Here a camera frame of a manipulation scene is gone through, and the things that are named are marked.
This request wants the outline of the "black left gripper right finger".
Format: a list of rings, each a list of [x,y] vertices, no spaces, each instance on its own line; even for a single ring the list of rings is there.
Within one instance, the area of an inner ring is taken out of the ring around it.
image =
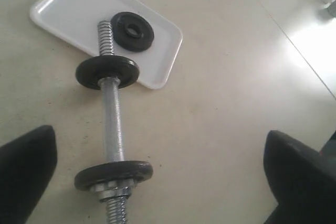
[[[266,223],[335,223],[335,135],[316,151],[271,130],[263,166],[277,201]]]

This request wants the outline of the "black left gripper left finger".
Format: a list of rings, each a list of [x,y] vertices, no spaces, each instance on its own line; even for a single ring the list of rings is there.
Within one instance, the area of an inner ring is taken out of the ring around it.
[[[26,223],[56,166],[56,135],[50,125],[1,146],[1,223]]]

